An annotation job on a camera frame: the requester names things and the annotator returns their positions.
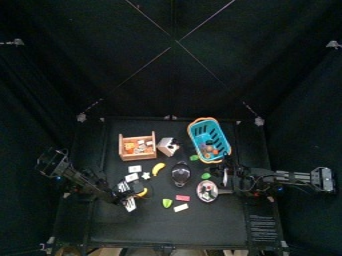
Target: blue basket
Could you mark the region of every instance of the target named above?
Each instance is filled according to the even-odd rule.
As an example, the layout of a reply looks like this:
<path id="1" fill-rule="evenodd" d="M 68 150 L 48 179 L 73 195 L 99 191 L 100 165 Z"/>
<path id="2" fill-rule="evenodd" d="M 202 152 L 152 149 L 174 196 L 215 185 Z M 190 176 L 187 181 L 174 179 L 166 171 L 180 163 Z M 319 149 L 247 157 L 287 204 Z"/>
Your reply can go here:
<path id="1" fill-rule="evenodd" d="M 224 155 L 231 154 L 231 146 L 216 119 L 212 117 L 198 118 L 187 126 L 187 132 L 195 145 L 200 161 L 207 164 L 220 163 Z M 211 146 L 218 151 L 218 154 L 207 152 L 206 147 L 208 141 L 211 141 Z"/>

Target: wooden box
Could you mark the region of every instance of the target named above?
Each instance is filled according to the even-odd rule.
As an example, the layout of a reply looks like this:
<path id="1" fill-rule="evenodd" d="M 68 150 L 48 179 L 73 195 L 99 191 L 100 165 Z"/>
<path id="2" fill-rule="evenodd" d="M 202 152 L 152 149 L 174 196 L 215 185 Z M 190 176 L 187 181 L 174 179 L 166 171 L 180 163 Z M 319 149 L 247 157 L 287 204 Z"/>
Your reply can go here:
<path id="1" fill-rule="evenodd" d="M 127 138 L 119 134 L 119 155 L 123 161 L 156 158 L 155 132 L 151 136 Z"/>

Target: plastic toy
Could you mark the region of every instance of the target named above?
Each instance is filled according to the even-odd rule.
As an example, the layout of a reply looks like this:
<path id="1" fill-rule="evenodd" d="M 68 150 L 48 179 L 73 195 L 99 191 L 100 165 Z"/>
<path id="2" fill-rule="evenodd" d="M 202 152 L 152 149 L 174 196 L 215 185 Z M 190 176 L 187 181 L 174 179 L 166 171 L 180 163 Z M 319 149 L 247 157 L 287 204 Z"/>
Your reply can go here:
<path id="1" fill-rule="evenodd" d="M 166 167 L 164 163 L 158 163 L 152 169 L 152 175 L 156 176 L 159 171 Z"/>

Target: yellow banana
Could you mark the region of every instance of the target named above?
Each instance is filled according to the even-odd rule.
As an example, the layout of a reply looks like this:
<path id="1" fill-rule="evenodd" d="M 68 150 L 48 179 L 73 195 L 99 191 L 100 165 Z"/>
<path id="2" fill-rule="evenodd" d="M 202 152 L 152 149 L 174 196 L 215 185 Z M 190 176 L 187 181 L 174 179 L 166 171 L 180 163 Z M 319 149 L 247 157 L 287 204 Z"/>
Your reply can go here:
<path id="1" fill-rule="evenodd" d="M 158 172 L 166 167 L 164 163 L 159 163 L 155 165 L 154 169 L 152 169 L 152 174 L 154 176 L 156 176 Z"/>
<path id="2" fill-rule="evenodd" d="M 147 191 L 148 191 L 148 189 L 144 188 L 144 191 L 143 191 L 141 193 L 136 194 L 136 196 L 137 196 L 137 197 L 143 197 L 143 196 L 147 194 Z"/>

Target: black fabric wall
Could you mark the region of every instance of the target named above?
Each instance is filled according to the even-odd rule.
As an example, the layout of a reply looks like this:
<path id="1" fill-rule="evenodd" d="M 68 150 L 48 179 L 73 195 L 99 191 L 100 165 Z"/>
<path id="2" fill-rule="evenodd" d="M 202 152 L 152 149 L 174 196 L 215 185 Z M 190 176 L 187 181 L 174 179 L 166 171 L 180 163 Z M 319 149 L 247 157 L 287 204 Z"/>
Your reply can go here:
<path id="1" fill-rule="evenodd" d="M 342 184 L 342 51 L 331 50 L 322 63 L 270 115 L 268 149 L 278 170 L 310 172 L 331 168 Z M 341 255 L 341 190 L 334 196 L 288 189 L 280 200 L 288 242 Z"/>
<path id="2" fill-rule="evenodd" d="M 53 192 L 32 166 L 47 146 L 69 146 L 84 111 L 254 118 L 244 102 L 274 168 L 326 165 L 341 179 L 342 50 L 325 47 L 341 27 L 341 0 L 0 1 L 0 42 L 25 43 L 0 45 L 0 248 L 48 238 Z M 291 243 L 342 251 L 339 201 L 288 191 Z"/>
<path id="3" fill-rule="evenodd" d="M 263 117 L 325 56 L 341 1 L 1 2 L 75 112 Z"/>
<path id="4" fill-rule="evenodd" d="M 51 236 L 57 194 L 33 167 L 45 148 L 69 147 L 76 118 L 13 46 L 0 48 L 0 110 L 0 254 L 35 255 Z"/>

